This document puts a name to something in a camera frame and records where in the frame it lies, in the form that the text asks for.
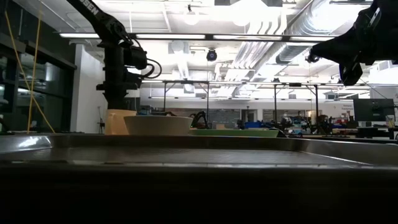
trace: wire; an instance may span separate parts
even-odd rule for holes
[[[154,76],[154,77],[146,77],[146,78],[157,78],[157,77],[159,77],[162,74],[162,66],[160,65],[160,63],[155,61],[155,60],[149,59],[149,58],[148,58],[148,61],[155,62],[159,66],[160,71],[159,71],[159,73],[156,76]]]
[[[25,75],[24,69],[23,69],[23,67],[22,67],[21,60],[19,59],[19,54],[18,54],[18,51],[17,51],[17,47],[16,47],[16,45],[15,45],[14,36],[13,36],[13,34],[12,34],[12,31],[11,31],[11,25],[10,25],[10,20],[9,20],[9,18],[8,18],[8,13],[7,13],[7,11],[6,11],[6,21],[7,21],[8,31],[9,31],[10,37],[11,37],[12,47],[14,48],[14,52],[15,52],[15,55],[16,55],[16,57],[17,57],[17,61],[18,61],[19,68],[20,68],[20,70],[21,70],[22,75],[24,76],[24,81],[25,81],[26,87],[27,87],[27,89],[30,91],[30,86],[29,86],[29,84],[28,84],[28,82],[27,82],[27,80],[26,80],[26,75]],[[34,100],[34,102],[35,102],[35,104],[36,104],[36,106],[37,106],[37,109],[39,109],[40,113],[42,114],[44,121],[45,121],[45,122],[47,123],[47,125],[50,127],[51,131],[52,131],[53,133],[55,133],[54,129],[51,127],[49,121],[47,120],[47,118],[45,117],[45,115],[44,115],[42,109],[40,108],[39,103],[37,102],[37,100],[36,100],[35,98],[33,98],[33,100]]]
[[[364,82],[362,80],[362,78],[360,78],[359,80],[361,80],[363,83],[365,83],[365,85],[367,85],[368,87],[370,87],[370,89],[372,89],[373,91],[375,91],[376,93],[378,93],[379,95],[381,95],[383,98],[388,99],[387,97],[385,97],[383,94],[379,93],[375,88],[371,87],[368,83]]]
[[[35,83],[35,75],[36,75],[36,61],[37,61],[37,49],[39,48],[39,38],[40,38],[40,26],[42,22],[42,13],[39,11],[39,21],[37,24],[37,34],[36,34],[36,48],[35,48],[35,59],[33,62],[33,74],[32,74],[32,86],[31,90],[33,90],[34,83]],[[27,133],[29,134],[30,131],[30,122],[32,121],[32,103],[33,103],[33,91],[30,91],[30,103],[29,103],[29,117],[27,120]]]
[[[142,48],[142,47],[141,47],[141,44],[138,42],[138,40],[133,39],[133,41],[135,41],[135,42],[138,44],[138,46],[139,46],[140,48]]]

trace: stainless steel tray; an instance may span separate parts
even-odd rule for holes
[[[0,161],[130,166],[394,166],[398,164],[398,147],[282,138],[2,136]]]

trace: black equipment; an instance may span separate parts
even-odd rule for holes
[[[134,45],[123,24],[109,14],[103,12],[92,0],[67,0],[93,26],[102,42],[98,45],[105,49],[105,81],[97,85],[97,90],[104,90],[108,101],[108,109],[125,110],[124,97],[126,90],[140,88],[142,79],[156,78],[162,72],[162,67],[156,61],[147,59],[141,45]],[[155,67],[147,61],[153,61],[160,67],[160,72],[154,77]],[[128,72],[126,66],[142,70],[147,66],[152,69],[145,75]]]
[[[217,53],[215,49],[210,49],[206,56],[207,61],[214,62],[217,60]]]
[[[207,123],[207,119],[206,119],[206,112],[201,111],[198,114],[196,114],[196,116],[193,118],[191,127],[192,128],[198,128],[198,129],[202,129],[202,127],[199,127],[198,122],[199,119],[203,118],[203,120],[205,121],[205,126],[203,127],[204,129],[209,129],[209,125]]]
[[[320,57],[340,65],[344,85],[354,85],[363,74],[360,63],[398,60],[398,1],[374,0],[371,7],[359,12],[353,27],[345,34],[314,45],[307,58]]]
[[[354,99],[356,121],[386,121],[389,115],[395,115],[392,99]]]

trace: white column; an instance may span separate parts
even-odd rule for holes
[[[81,44],[76,46],[75,64],[78,68],[73,79],[70,130],[98,133],[100,112],[105,120],[108,108],[103,91],[96,91],[97,84],[105,79],[104,64],[86,52]]]
[[[263,120],[262,109],[257,109],[257,120],[259,121]]]

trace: glass wall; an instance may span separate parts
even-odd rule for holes
[[[49,121],[53,129],[57,132],[63,131],[63,127],[66,125],[63,124],[63,117],[67,115],[66,112],[69,112],[64,112],[63,99],[37,92],[34,92],[34,98],[38,102],[40,109],[44,112],[47,120]],[[29,105],[30,91],[19,88],[15,115],[18,120],[18,122],[16,123],[17,130],[27,129]],[[30,130],[38,132],[51,132],[50,127],[45,122],[39,108],[35,105],[34,102],[32,104],[32,119],[30,122]]]
[[[35,79],[32,80],[34,57],[29,54],[22,54],[21,62],[29,86],[34,82],[34,90],[62,97],[68,97],[71,94],[73,77],[66,70],[38,60],[36,61]],[[19,86],[26,86],[22,74],[19,75]]]
[[[34,98],[56,132],[70,130],[72,108],[73,70],[64,70],[46,61],[36,63],[33,79],[34,57],[20,55],[29,87],[34,84]],[[28,127],[30,91],[22,72],[13,59],[0,58],[0,118],[11,131],[26,131]],[[33,102],[30,130],[50,133],[39,108]]]
[[[32,82],[34,83],[34,98],[50,125],[56,132],[69,131],[73,72],[38,60],[35,78],[33,79],[34,57],[29,54],[22,54],[21,62],[27,83],[29,87],[31,87]],[[15,130],[24,131],[27,129],[29,117],[30,91],[26,87],[22,72],[19,72],[18,84]],[[51,132],[35,103],[32,104],[30,130]]]

